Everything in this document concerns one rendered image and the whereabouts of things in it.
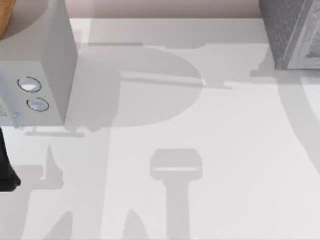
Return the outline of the pale microwave oven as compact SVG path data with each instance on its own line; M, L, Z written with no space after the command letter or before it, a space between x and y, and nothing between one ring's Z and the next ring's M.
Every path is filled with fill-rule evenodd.
M7 32L0 40L0 126L62 126L78 60L66 0L16 0ZM23 91L17 80L37 79L42 89ZM45 112L27 100L49 103Z

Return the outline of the small microwave knob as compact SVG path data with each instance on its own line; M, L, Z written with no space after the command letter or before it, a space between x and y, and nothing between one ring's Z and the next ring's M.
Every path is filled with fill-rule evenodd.
M42 98L29 99L26 104L35 112L46 112L50 108L49 103Z

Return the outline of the large microwave knob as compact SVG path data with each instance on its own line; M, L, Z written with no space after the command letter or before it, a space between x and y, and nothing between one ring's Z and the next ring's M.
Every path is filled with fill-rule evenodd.
M42 84L36 78L30 76L19 78L17 85L28 93L37 93L42 89Z

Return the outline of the grey cabinet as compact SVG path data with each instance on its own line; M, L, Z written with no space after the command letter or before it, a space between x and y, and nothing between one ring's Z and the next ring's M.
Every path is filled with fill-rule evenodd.
M320 70L320 0L259 0L277 70Z

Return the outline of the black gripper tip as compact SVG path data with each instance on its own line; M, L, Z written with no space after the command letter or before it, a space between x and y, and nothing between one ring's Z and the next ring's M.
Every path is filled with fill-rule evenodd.
M13 192L21 183L9 160L3 130L0 127L0 193Z

